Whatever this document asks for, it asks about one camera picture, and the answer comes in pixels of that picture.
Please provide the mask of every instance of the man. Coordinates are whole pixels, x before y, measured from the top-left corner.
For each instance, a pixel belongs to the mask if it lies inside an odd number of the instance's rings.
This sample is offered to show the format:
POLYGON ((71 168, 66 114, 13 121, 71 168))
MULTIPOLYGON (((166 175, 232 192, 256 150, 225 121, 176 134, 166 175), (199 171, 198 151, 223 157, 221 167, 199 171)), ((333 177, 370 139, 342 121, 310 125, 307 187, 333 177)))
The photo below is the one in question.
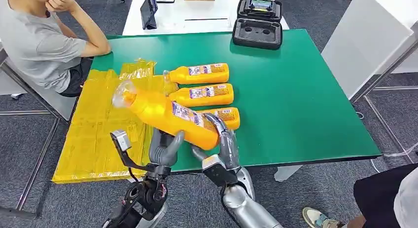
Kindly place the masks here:
POLYGON ((110 45, 75 0, 0 0, 0 39, 11 61, 36 84, 66 97, 79 96, 91 58, 110 45), (56 12, 69 12, 88 41, 77 38, 56 12))
POLYGON ((354 198, 362 215, 347 224, 310 207, 302 216, 312 228, 418 228, 418 164, 356 181, 354 198))

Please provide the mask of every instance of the yellow plastic bag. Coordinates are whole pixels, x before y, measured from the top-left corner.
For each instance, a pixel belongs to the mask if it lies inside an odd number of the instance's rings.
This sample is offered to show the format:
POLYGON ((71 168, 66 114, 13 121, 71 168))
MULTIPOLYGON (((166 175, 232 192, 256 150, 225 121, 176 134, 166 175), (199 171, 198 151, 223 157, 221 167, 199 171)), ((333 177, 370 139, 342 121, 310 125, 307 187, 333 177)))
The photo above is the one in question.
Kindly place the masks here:
MULTIPOLYGON (((66 142, 52 181, 57 184, 104 181, 130 178, 110 137, 110 132, 125 130, 131 140, 128 150, 138 165, 149 162, 148 151, 152 127, 142 123, 127 109, 112 105, 116 87, 130 79, 139 89, 174 92, 174 83, 164 82, 163 76, 154 76, 155 62, 138 60, 123 64, 118 76, 113 70, 91 70, 78 100, 66 142)), ((137 176, 144 171, 133 170, 137 176)))

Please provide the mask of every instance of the green table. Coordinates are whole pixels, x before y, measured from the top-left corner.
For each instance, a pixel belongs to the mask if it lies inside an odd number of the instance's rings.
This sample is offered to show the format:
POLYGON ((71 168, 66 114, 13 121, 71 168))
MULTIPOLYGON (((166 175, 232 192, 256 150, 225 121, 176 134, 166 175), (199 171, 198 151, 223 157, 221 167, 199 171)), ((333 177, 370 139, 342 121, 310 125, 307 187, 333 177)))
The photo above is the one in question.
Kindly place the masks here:
MULTIPOLYGON (((241 165, 381 155, 306 30, 283 31, 283 45, 275 51, 234 45, 231 33, 122 37, 110 43, 113 53, 96 57, 92 69, 119 73, 122 63, 139 57, 156 61, 156 74, 179 66, 227 63, 235 92, 232 106, 241 115, 236 131, 241 165)), ((199 169, 200 162, 184 144, 173 172, 199 169)))

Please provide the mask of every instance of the orange bottle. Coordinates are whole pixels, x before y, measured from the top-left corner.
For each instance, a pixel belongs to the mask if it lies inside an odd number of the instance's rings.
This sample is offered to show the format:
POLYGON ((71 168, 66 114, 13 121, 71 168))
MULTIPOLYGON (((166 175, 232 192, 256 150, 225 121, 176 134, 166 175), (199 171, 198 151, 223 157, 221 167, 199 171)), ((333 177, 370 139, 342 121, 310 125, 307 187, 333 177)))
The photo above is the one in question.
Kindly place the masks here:
POLYGON ((240 127, 240 112, 235 107, 196 111, 197 113, 212 113, 221 118, 228 129, 236 130, 240 127))
POLYGON ((186 107, 229 105, 234 101, 234 90, 229 83, 181 88, 169 99, 186 107))
POLYGON ((171 135, 185 131, 185 140, 211 150, 218 144, 218 132, 202 114, 169 100, 163 93, 142 91, 131 81, 124 81, 116 89, 112 103, 126 107, 144 123, 171 135))
POLYGON ((191 67, 179 67, 173 71, 164 71, 167 81, 180 84, 218 83, 227 82, 229 68, 225 63, 199 65, 191 67))

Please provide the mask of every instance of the black pants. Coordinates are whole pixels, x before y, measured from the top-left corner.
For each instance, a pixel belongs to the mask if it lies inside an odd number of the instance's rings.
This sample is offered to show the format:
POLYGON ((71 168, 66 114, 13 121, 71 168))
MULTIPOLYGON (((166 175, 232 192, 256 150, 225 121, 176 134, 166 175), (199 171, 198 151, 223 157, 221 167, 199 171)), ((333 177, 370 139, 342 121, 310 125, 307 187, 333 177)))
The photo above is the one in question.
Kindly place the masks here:
POLYGON ((400 228, 393 204, 402 180, 417 167, 404 165, 355 182, 354 198, 366 218, 363 228, 400 228))
POLYGON ((59 94, 65 97, 80 96, 81 91, 83 90, 81 86, 87 80, 92 63, 93 58, 81 58, 79 65, 70 68, 70 83, 66 90, 59 94))

